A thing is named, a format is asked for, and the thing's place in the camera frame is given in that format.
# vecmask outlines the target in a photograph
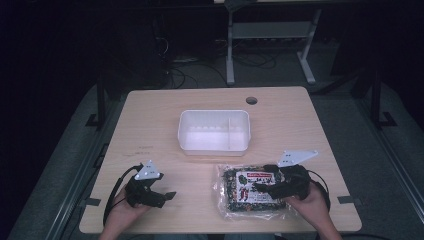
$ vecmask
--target white container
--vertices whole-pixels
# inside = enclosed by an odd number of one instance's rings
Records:
[[[243,110],[187,110],[178,141],[187,155],[243,156],[250,141],[249,114]]]

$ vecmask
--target person's left hand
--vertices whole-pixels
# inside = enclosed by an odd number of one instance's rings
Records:
[[[113,205],[116,205],[110,210],[99,239],[116,239],[125,229],[129,228],[141,215],[151,208],[142,204],[138,204],[133,208],[124,198],[125,186],[113,201]]]

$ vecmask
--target product label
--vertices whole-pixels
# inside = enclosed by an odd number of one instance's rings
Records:
[[[259,192],[254,183],[274,185],[273,173],[268,172],[237,172],[237,202],[245,203],[277,203],[268,193]]]

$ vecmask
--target human hand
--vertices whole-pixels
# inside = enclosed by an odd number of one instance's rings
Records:
[[[296,196],[283,200],[294,207],[302,217],[319,233],[321,239],[342,239],[328,213],[321,191],[314,183],[309,183],[309,195],[304,200]]]
[[[129,228],[141,215],[151,208],[142,204],[137,204],[134,208],[131,207],[125,199],[125,186],[116,195],[113,206],[106,220],[103,232],[100,234],[100,240],[118,238],[125,229]]]

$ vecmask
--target wooden tabletop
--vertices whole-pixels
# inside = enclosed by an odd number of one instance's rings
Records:
[[[254,97],[250,105],[246,98]],[[250,116],[251,141],[241,157],[187,156],[177,139],[179,118],[185,110],[244,110]],[[164,177],[152,190],[176,191],[163,208],[154,208],[128,230],[132,233],[229,233],[314,231],[301,217],[228,221],[218,211],[213,186],[217,165],[275,164],[284,150],[317,150],[302,163],[320,174],[330,189],[330,215],[339,231],[357,231],[361,221],[349,196],[307,91],[302,87],[223,88],[134,91],[128,95],[111,139],[91,198],[80,223],[84,233],[103,229],[103,211],[116,180],[130,167],[152,160]]]

